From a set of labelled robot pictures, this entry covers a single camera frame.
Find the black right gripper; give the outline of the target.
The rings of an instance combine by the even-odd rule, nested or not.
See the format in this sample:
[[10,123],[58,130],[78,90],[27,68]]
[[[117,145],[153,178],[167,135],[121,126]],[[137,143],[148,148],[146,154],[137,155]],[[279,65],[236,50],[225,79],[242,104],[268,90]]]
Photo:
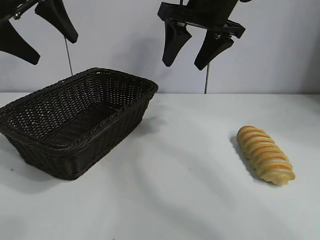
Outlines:
[[164,21],[165,42],[162,61],[170,67],[179,51],[192,37],[187,26],[205,30],[203,44],[194,61],[202,71],[215,57],[230,48],[234,41],[231,36],[241,38],[245,28],[229,20],[238,0],[189,0],[186,5],[162,2],[157,15]]

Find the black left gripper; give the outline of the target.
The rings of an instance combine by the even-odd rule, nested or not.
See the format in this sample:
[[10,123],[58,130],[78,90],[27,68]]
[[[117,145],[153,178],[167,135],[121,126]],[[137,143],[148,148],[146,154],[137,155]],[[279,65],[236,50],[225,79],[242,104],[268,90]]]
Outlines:
[[[19,20],[37,3],[37,0],[0,1],[0,50],[33,65],[38,64],[40,55],[19,35],[9,20]],[[43,0],[37,4],[34,11],[53,25],[69,42],[77,42],[79,35],[62,0]]]

